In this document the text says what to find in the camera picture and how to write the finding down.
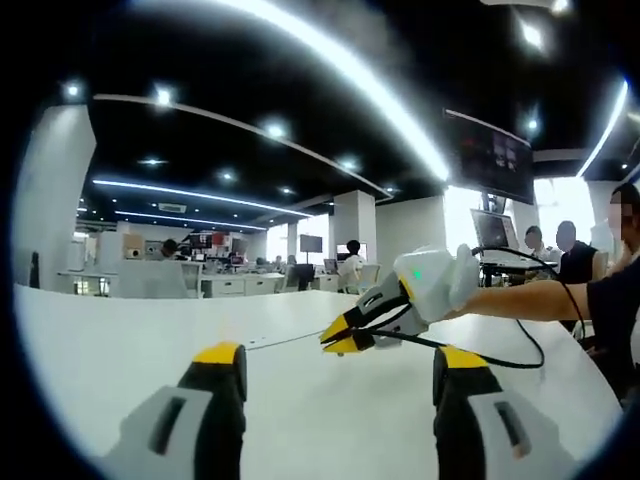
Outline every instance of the black cable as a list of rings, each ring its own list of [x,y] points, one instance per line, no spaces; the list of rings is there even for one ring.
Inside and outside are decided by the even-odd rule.
[[[520,323],[520,320],[516,320],[516,321],[518,322],[518,326],[522,329],[522,331],[527,336],[527,338],[529,340],[531,340],[531,343],[533,343],[533,345],[536,347],[536,350],[538,350],[538,353],[540,354],[540,362],[538,362],[538,363],[515,363],[515,362],[509,362],[507,360],[500,360],[499,358],[488,357],[486,355],[480,355],[479,353],[476,353],[476,352],[472,352],[472,353],[474,353],[475,355],[478,355],[480,358],[485,360],[487,363],[490,363],[492,365],[497,365],[499,367],[515,368],[515,369],[519,369],[519,370],[533,370],[533,369],[542,367],[544,365],[544,361],[545,361],[544,351],[542,350],[542,347],[531,336],[531,334],[529,332],[527,332],[527,330],[524,328],[522,323]],[[429,340],[427,338],[420,338],[420,337],[417,337],[417,336],[414,337],[412,335],[407,335],[406,333],[387,332],[387,331],[383,331],[383,330],[378,330],[376,328],[363,328],[363,329],[360,329],[359,331],[367,332],[370,335],[378,336],[378,337],[397,338],[398,340],[404,340],[405,342],[417,343],[419,345],[425,345],[427,347],[432,347],[432,348],[448,347],[449,346],[449,345],[447,345],[445,343],[440,343],[440,342],[436,342],[435,340]]]
[[[513,250],[511,248],[506,248],[506,247],[476,247],[473,250],[471,250],[471,255],[475,257],[481,252],[486,252],[490,250],[498,251],[498,252],[507,252],[513,255],[517,255],[519,257],[528,258],[529,260],[534,260],[538,262],[540,265],[542,265],[545,268],[545,270],[549,271],[551,275],[554,277],[554,280],[560,282],[564,290],[567,292],[567,295],[569,295],[569,300],[571,300],[571,303],[573,304],[573,308],[575,308],[576,313],[578,314],[578,319],[580,320],[580,326],[582,327],[582,338],[584,339],[585,335],[587,334],[587,330],[584,326],[584,318],[582,318],[582,313],[580,313],[578,302],[576,302],[576,299],[573,297],[571,290],[569,290],[569,287],[567,287],[567,284],[560,279],[560,275],[558,275],[558,272],[556,272],[553,269],[553,267],[550,267],[543,260],[540,260],[538,257],[534,257],[533,255],[529,255],[528,253],[522,253],[522,252],[519,252],[518,250]]]

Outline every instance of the air vent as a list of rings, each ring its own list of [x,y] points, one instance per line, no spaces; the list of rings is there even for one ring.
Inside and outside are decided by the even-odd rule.
[[[175,203],[159,203],[158,210],[161,212],[185,213],[187,211],[187,206],[176,205]]]

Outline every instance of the black ceiling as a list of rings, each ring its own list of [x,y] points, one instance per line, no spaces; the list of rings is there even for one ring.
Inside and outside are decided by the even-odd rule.
[[[428,2],[428,7],[390,0],[273,3],[356,51],[393,85],[436,145],[447,134],[442,109],[450,108],[527,138],[534,150],[590,151],[622,80],[630,81],[630,93],[634,88],[629,67],[620,68],[619,50],[592,28],[594,12],[579,8],[556,17],[538,8],[487,7],[479,0]],[[523,43],[518,19],[544,31],[544,53]],[[619,22],[621,29],[632,25],[624,16]],[[180,104],[249,125],[283,119],[293,142],[326,158],[356,155],[360,175],[397,189],[394,201],[441,191],[356,87],[274,27],[215,1],[160,0],[112,10],[97,17],[90,31],[91,42],[78,57],[75,74],[88,96],[144,97],[153,95],[157,85],[167,86]],[[151,203],[180,199],[97,187],[93,179],[197,190],[285,208],[354,189],[385,198],[384,192],[317,159],[225,123],[148,105],[104,100],[89,105],[97,148],[84,195],[109,220],[117,218],[111,198],[118,198],[120,209],[143,213],[153,213]],[[638,110],[633,94],[627,106]],[[533,137],[525,129],[531,115],[540,123]],[[587,178],[624,178],[640,161],[637,151],[629,158],[638,136],[637,125],[623,116]],[[168,163],[153,168],[138,163],[150,156]],[[538,176],[573,175],[583,162],[539,162],[534,171]],[[622,163],[629,165],[627,171]],[[227,169],[236,181],[220,179]],[[285,186],[294,193],[283,194]],[[269,225],[269,216],[253,223],[269,213],[255,208],[193,199],[178,203],[194,215],[198,208],[202,218]],[[319,203],[303,211],[331,208],[326,199]]]

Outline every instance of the black shirt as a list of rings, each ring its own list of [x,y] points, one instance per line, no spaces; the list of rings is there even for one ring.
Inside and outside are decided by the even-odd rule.
[[[587,284],[596,345],[606,352],[598,366],[618,396],[634,380],[631,332],[640,309],[640,259],[611,277]]]
[[[598,250],[576,242],[560,259],[560,280],[567,284],[587,283],[593,279],[593,256]]]

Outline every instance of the black sleeve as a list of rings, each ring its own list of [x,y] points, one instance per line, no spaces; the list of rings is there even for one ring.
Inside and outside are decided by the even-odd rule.
[[[640,259],[621,272],[588,283],[587,302],[596,337],[610,346],[625,339],[628,343],[640,308]]]

